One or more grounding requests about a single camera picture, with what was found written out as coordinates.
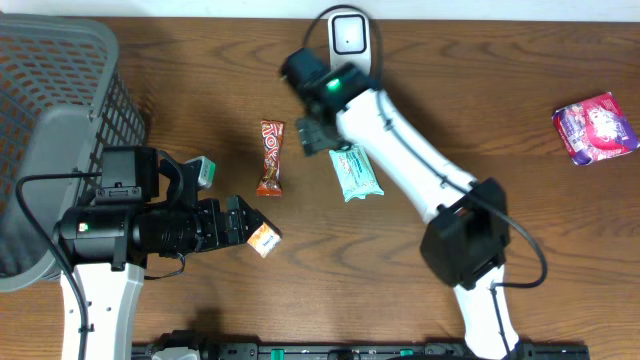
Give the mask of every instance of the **black cable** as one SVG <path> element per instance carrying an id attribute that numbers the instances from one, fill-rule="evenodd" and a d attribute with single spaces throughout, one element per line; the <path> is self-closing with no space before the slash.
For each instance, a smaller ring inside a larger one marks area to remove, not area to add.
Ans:
<path id="1" fill-rule="evenodd" d="M 182 175 L 182 170 L 180 168 L 180 165 L 178 164 L 177 161 L 175 161 L 171 157 L 171 155 L 167 154 L 167 152 L 164 150 L 156 150 L 156 152 L 160 156 L 162 156 L 165 160 L 167 160 L 167 162 L 169 162 L 169 164 L 171 164 L 171 166 L 173 166 L 176 169 L 176 171 L 178 172 L 178 177 L 180 178 L 180 182 L 178 182 L 178 188 L 173 193 L 173 196 L 171 197 L 171 199 L 168 199 L 169 207 L 173 207 L 173 205 L 175 205 L 176 202 L 180 200 L 180 195 L 182 195 L 182 189 L 184 187 L 184 176 Z"/>
<path id="2" fill-rule="evenodd" d="M 67 278 L 69 285 L 71 286 L 71 290 L 73 291 L 73 295 L 76 297 L 76 301 L 78 302 L 78 307 L 80 308 L 80 344 L 78 350 L 78 360 L 84 360 L 85 351 L 87 348 L 87 335 L 90 331 L 88 327 L 88 310 L 87 304 L 84 300 L 84 296 L 80 291 L 80 287 L 78 283 L 73 278 L 73 269 L 69 264 L 68 260 L 62 253 L 62 251 L 58 248 L 58 246 L 49 238 L 47 232 L 42 228 L 40 223 L 33 216 L 31 210 L 27 206 L 24 196 L 22 193 L 22 188 L 24 184 L 29 181 L 36 180 L 53 180 L 53 179 L 74 179 L 74 178 L 87 178 L 87 177 L 98 177 L 101 176 L 101 173 L 74 173 L 74 174 L 47 174 L 47 175 L 31 175 L 25 176 L 22 179 L 18 180 L 16 183 L 16 200 L 18 201 L 18 205 L 20 209 L 24 213 L 24 216 L 27 218 L 31 226 L 36 230 L 39 235 L 39 238 L 44 242 L 45 246 L 49 248 L 49 252 L 55 258 L 58 266 L 62 270 L 62 273 Z"/>
<path id="3" fill-rule="evenodd" d="M 176 275 L 180 275 L 182 274 L 182 272 L 184 272 L 184 268 L 187 266 L 187 258 L 180 254 L 177 253 L 176 254 L 178 256 L 178 258 L 180 259 L 180 263 L 182 264 L 182 267 L 180 267 L 180 269 L 174 271 L 174 272 L 170 272 L 166 275 L 162 275 L 162 276 L 147 276 L 145 275 L 144 279 L 145 280 L 160 280 L 160 279 L 166 279 L 168 277 L 172 277 L 172 276 L 176 276 Z"/>
<path id="4" fill-rule="evenodd" d="M 366 16 L 369 19 L 369 24 L 374 29 L 374 34 L 376 36 L 376 41 L 377 41 L 377 46 L 378 46 L 378 48 L 377 48 L 378 60 L 377 60 L 377 63 L 376 63 L 377 69 L 376 69 L 376 77 L 375 77 L 376 82 L 377 82 L 377 84 L 376 84 L 377 85 L 377 88 L 376 88 L 376 90 L 377 90 L 376 91 L 376 106 L 378 107 L 378 112 L 380 113 L 380 116 L 382 117 L 382 119 L 384 121 L 384 129 L 385 129 L 385 131 L 391 131 L 391 133 L 402 144 L 402 146 L 404 148 L 406 148 L 407 151 L 409 151 L 422 165 L 424 165 L 427 169 L 429 169 L 429 171 L 431 171 L 435 176 L 440 178 L 442 180 L 443 184 L 447 184 L 447 185 L 451 186 L 452 188 L 456 189 L 457 191 L 461 192 L 462 194 L 467 196 L 469 198 L 469 200 L 474 202 L 476 205 L 480 206 L 481 208 L 483 208 L 483 209 L 487 210 L 488 212 L 492 213 L 493 215 L 497 216 L 502 221 L 504 221 L 509 226 L 513 227 L 516 231 L 518 231 L 522 235 L 522 237 L 524 237 L 525 240 L 527 240 L 527 242 L 529 243 L 531 248 L 534 250 L 534 252 L 538 256 L 538 259 L 540 260 L 540 266 L 541 266 L 542 269 L 541 269 L 540 277 L 538 277 L 538 279 L 536 279 L 535 281 L 532 281 L 532 282 L 529 282 L 529 283 L 511 283 L 511 282 L 493 283 L 493 284 L 491 284 L 491 288 L 489 289 L 491 291 L 491 294 L 492 294 L 493 300 L 494 300 L 496 317 L 497 317 L 497 320 L 498 320 L 498 326 L 500 328 L 500 337 L 502 338 L 502 342 L 503 342 L 503 344 L 505 346 L 505 350 L 506 350 L 506 353 L 507 353 L 507 358 L 510 358 L 511 357 L 511 350 L 509 349 L 509 344 L 507 342 L 507 338 L 506 338 L 506 335 L 504 333 L 504 325 L 502 323 L 502 317 L 500 315 L 500 309 L 498 307 L 497 292 L 496 292 L 495 289 L 496 289 L 496 287 L 505 287 L 505 288 L 508 287 L 508 288 L 516 288 L 516 289 L 531 289 L 531 288 L 535 288 L 537 286 L 540 286 L 545 281 L 545 279 L 547 278 L 547 273 L 548 273 L 547 260 L 546 260 L 546 258 L 544 256 L 543 252 L 542 252 L 542 249 L 540 248 L 538 243 L 535 241 L 533 236 L 531 236 L 531 234 L 529 234 L 529 232 L 522 225 L 520 225 L 518 222 L 516 222 L 514 219 L 512 219 L 511 217 L 509 217 L 508 215 L 506 215 L 505 213 L 503 213 L 499 209 L 495 208 L 493 205 L 491 205 L 489 202 L 485 201 L 481 197 L 479 197 L 476 194 L 473 194 L 473 193 L 467 191 L 462 186 L 459 186 L 458 184 L 452 182 L 445 175 L 442 175 L 440 172 L 438 172 L 431 164 L 429 164 L 429 162 L 424 160 L 420 156 L 420 154 L 418 154 L 409 144 L 407 144 L 407 142 L 404 140 L 404 138 L 394 128 L 391 118 L 389 118 L 386 115 L 386 113 L 384 111 L 384 107 L 382 106 L 382 95 L 381 95 L 381 93 L 382 93 L 382 74 L 384 72 L 384 65 L 383 65 L 384 53 L 383 53 L 383 45 L 382 45 L 382 34 L 380 33 L 380 29 L 379 29 L 376 21 L 374 19 L 372 19 L 366 12 L 364 12 L 362 9 L 360 9 L 360 8 L 358 8 L 356 6 L 351 6 L 351 5 L 335 5 L 335 6 L 332 6 L 332 7 L 328 8 L 328 9 L 324 10 L 322 13 L 320 13 L 320 15 L 318 15 L 311 22 L 311 25 L 307 29 L 307 32 L 306 32 L 306 34 L 304 36 L 304 39 L 302 41 L 302 46 L 306 47 L 307 42 L 309 41 L 309 37 L 311 36 L 311 31 L 313 30 L 315 25 L 318 23 L 318 21 L 320 21 L 320 18 L 322 18 L 322 16 L 324 16 L 325 14 L 327 14 L 327 13 L 329 13 L 331 11 L 334 11 L 334 10 L 338 10 L 338 9 L 352 9 L 352 10 L 356 10 L 356 11 L 361 12 L 364 16 Z"/>

